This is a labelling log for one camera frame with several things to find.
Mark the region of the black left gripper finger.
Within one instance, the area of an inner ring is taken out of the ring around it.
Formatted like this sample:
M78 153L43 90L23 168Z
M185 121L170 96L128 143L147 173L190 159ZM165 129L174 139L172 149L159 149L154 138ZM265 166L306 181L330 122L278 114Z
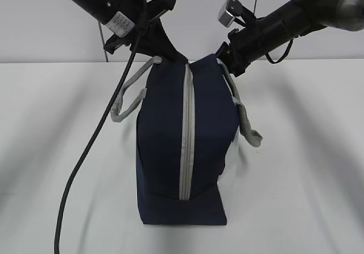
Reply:
M150 22L147 31L142 35L136 52L150 57L159 56L171 62L183 64L188 62L188 59L169 40L160 19Z

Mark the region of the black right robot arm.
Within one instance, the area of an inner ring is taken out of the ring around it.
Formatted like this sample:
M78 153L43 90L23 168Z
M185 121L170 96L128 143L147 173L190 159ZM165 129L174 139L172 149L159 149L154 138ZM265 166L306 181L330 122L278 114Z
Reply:
M363 0L290 0L265 17L256 17L239 0L226 0L218 13L228 33L216 57L238 77L262 56L271 64L282 62L294 39L333 27L351 32L363 30Z

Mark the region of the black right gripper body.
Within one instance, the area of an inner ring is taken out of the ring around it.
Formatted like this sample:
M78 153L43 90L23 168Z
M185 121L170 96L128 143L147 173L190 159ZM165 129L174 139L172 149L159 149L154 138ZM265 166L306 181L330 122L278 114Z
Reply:
M228 33L229 43L223 42L216 57L223 61L235 77L245 73L246 68L259 58L259 40L262 37L257 28L233 29Z

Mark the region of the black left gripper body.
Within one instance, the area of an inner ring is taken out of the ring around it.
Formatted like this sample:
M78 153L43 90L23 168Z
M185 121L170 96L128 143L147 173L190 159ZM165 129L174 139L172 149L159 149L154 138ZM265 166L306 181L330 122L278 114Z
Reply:
M135 12L135 18L120 10L105 25L113 32L111 38L104 45L106 52L113 54L121 46L129 47L131 51L137 51L137 46L142 35L147 31L150 22L160 19L166 12L173 10L176 3L176 0L134 1L140 4Z

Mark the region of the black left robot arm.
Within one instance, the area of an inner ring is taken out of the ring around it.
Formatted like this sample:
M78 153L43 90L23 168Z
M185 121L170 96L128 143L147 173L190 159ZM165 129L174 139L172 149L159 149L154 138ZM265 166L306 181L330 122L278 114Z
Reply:
M147 56L186 63L168 38L161 16L173 10L176 0L71 0L113 34L104 50L114 54L122 46Z

